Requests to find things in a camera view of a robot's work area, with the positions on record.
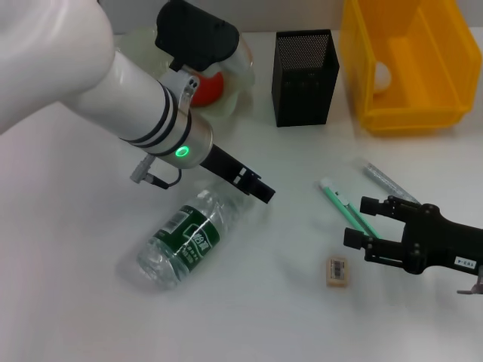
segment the white wall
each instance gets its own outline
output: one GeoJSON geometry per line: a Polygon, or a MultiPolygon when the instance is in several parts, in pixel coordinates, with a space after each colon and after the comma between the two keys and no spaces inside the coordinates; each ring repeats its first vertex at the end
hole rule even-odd
{"type": "MultiPolygon", "coordinates": [[[[155,23],[166,0],[100,0],[114,31],[155,23]]],[[[343,0],[189,0],[246,32],[338,29],[343,0]]],[[[458,0],[470,26],[483,26],[483,1],[458,0]]]]}

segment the white ball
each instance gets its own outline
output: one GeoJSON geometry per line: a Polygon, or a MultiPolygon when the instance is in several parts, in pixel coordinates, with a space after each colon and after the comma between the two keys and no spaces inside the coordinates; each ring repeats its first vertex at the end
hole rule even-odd
{"type": "Polygon", "coordinates": [[[374,93],[384,92],[392,82],[392,75],[386,64],[377,62],[376,63],[376,75],[374,77],[374,93]]]}

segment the barcode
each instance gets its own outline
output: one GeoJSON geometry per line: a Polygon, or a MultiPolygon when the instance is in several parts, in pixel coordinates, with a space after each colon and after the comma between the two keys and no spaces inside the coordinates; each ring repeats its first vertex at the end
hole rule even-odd
{"type": "Polygon", "coordinates": [[[339,281],[344,279],[344,262],[340,260],[331,260],[332,279],[339,281]]]}
{"type": "Polygon", "coordinates": [[[166,224],[162,227],[162,230],[166,231],[168,234],[173,234],[173,232],[178,228],[179,225],[183,223],[184,220],[186,220],[188,216],[188,213],[178,211],[168,222],[166,222],[166,224]]]}

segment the eraser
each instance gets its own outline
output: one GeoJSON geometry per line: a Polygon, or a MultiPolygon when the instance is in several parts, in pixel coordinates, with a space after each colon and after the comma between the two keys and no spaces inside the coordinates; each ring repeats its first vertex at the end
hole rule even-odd
{"type": "Polygon", "coordinates": [[[327,260],[326,280],[328,287],[345,288],[349,285],[349,264],[347,259],[332,256],[327,260]]]}

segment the metal bracket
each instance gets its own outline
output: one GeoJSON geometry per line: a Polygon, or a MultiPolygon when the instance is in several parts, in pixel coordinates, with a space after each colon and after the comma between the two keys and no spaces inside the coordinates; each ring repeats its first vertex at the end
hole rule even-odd
{"type": "Polygon", "coordinates": [[[175,72],[170,68],[159,81],[165,87],[168,87],[176,96],[178,100],[178,112],[181,112],[188,117],[191,99],[195,95],[196,89],[199,87],[199,78],[182,69],[175,72]]]}
{"type": "Polygon", "coordinates": [[[480,266],[478,272],[478,280],[471,290],[458,290],[458,294],[472,295],[472,294],[483,294],[483,265],[480,266]]]}

